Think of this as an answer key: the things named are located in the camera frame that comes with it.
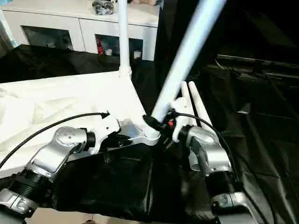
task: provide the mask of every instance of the white countertop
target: white countertop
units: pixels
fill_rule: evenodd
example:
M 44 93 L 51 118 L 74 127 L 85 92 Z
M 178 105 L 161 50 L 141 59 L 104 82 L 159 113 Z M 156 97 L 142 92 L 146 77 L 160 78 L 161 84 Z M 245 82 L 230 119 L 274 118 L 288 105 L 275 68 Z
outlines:
M 0 9 L 118 22 L 118 15 L 96 15 L 90 0 L 13 0 Z M 128 4 L 128 24 L 158 27 L 160 6 Z

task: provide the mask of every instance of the white pole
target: white pole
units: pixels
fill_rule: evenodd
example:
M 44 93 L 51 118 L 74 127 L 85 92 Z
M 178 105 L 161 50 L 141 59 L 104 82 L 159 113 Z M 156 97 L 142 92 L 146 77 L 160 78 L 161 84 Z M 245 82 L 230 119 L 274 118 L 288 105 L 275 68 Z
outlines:
M 200 94 L 199 94 L 199 92 L 198 92 L 198 90 L 196 88 L 196 85 L 195 85 L 195 83 L 193 81 L 189 82 L 189 88 L 190 88 L 190 92 L 191 92 L 192 99 L 194 101 L 195 109 L 196 109 L 196 112 L 197 112 L 198 116 L 201 119 L 203 119 L 206 122 L 208 122 L 209 124 L 212 124 L 212 122 L 210 120 L 210 117 L 209 117 L 209 115 L 206 112 L 205 105 L 202 102 Z M 200 122 L 200 124 L 201 124 L 201 127 L 203 129 L 211 131 L 212 133 L 214 133 L 216 135 L 215 131 L 213 129 L 211 129 L 208 125 L 206 125 L 205 123 L 202 123 L 202 122 Z
M 226 0 L 201 0 L 178 49 L 152 117 L 162 122 L 210 34 Z
M 131 78 L 132 71 L 129 59 L 127 0 L 118 0 L 118 24 L 121 55 L 120 75 L 129 76 Z
M 188 86 L 185 81 L 182 82 L 182 96 L 187 100 L 188 113 L 194 115 Z M 197 126 L 196 120 L 194 118 L 189 118 L 189 125 Z

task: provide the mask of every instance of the black tablecloth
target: black tablecloth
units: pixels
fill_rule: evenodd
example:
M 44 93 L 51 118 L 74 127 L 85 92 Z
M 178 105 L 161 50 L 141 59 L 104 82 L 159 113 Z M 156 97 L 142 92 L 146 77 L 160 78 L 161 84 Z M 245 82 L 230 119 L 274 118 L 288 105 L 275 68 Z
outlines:
M 147 113 L 167 66 L 133 61 L 133 84 Z M 1 82 L 118 70 L 119 59 L 86 52 L 21 45 L 0 60 Z M 233 152 L 238 173 L 270 223 L 299 222 L 299 83 L 295 78 L 240 76 L 204 68 L 196 82 L 214 126 Z M 238 113 L 249 104 L 250 113 Z M 0 181 L 2 187 L 9 179 Z M 144 222 L 204 223 L 213 219 L 201 173 L 192 172 L 180 147 L 135 145 L 69 162 L 43 206 Z

